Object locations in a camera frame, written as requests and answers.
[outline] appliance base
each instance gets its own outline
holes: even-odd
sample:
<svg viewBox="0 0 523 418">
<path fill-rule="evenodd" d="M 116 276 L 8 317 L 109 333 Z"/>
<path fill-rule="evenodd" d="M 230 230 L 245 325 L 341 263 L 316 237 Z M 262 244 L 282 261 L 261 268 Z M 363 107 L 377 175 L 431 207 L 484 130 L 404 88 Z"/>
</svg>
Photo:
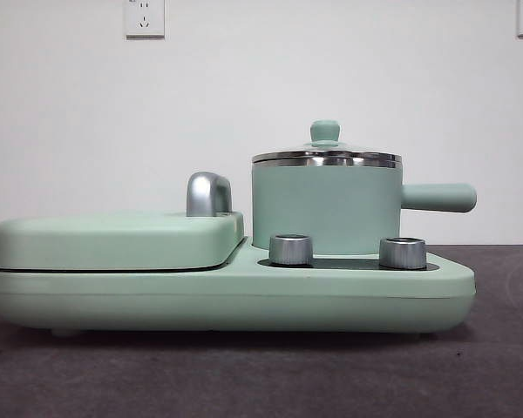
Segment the appliance base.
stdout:
<svg viewBox="0 0 523 418">
<path fill-rule="evenodd" d="M 434 254 L 428 262 L 439 268 L 427 271 L 258 263 L 267 257 L 248 238 L 226 263 L 202 271 L 0 270 L 0 315 L 62 335 L 101 329 L 430 333 L 462 322 L 475 294 L 471 269 Z"/>
</svg>

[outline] lid knob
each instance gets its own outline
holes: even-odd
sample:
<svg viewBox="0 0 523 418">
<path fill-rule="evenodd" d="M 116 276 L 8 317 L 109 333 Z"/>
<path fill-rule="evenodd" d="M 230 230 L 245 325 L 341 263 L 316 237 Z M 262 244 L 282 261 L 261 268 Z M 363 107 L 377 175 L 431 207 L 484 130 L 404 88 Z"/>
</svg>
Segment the lid knob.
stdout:
<svg viewBox="0 0 523 418">
<path fill-rule="evenodd" d="M 339 123 L 336 120 L 317 120 L 310 126 L 312 142 L 338 141 Z"/>
</svg>

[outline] silver handle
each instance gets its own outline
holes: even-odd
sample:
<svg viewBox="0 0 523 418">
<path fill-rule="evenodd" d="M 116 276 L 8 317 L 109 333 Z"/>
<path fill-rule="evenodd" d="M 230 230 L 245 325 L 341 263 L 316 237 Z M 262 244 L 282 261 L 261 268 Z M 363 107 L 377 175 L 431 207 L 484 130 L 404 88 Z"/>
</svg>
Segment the silver handle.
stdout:
<svg viewBox="0 0 523 418">
<path fill-rule="evenodd" d="M 232 212 L 230 183 L 214 172 L 196 172 L 188 180 L 186 216 Z"/>
</svg>

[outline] silver knob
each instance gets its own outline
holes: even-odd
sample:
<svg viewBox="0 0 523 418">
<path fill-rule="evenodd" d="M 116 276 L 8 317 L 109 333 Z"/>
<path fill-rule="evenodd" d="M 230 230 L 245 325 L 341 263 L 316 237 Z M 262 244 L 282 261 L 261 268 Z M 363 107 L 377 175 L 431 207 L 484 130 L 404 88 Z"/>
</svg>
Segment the silver knob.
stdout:
<svg viewBox="0 0 523 418">
<path fill-rule="evenodd" d="M 405 270 L 426 267 L 426 243 L 417 238 L 380 240 L 380 265 Z"/>
<path fill-rule="evenodd" d="M 312 238 L 307 235 L 283 234 L 269 239 L 269 261 L 285 266 L 312 264 Z"/>
</svg>

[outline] stainless steel rim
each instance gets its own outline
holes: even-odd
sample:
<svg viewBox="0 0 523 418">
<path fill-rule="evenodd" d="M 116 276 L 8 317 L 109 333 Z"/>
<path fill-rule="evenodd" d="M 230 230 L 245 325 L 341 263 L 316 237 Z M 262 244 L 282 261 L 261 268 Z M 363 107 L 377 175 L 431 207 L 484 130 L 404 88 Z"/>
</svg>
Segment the stainless steel rim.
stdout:
<svg viewBox="0 0 523 418">
<path fill-rule="evenodd" d="M 286 158 L 286 159 L 268 159 L 254 163 L 254 167 L 299 167 L 299 166 L 324 166 L 324 165 L 342 165 L 345 167 L 362 166 L 362 167 L 384 167 L 384 168 L 402 168 L 402 164 L 397 161 L 388 161 L 381 159 L 366 158 Z"/>
<path fill-rule="evenodd" d="M 256 155 L 252 158 L 255 166 L 370 166 L 401 168 L 401 157 L 381 152 L 347 152 L 347 151 L 294 151 L 271 152 Z"/>
</svg>

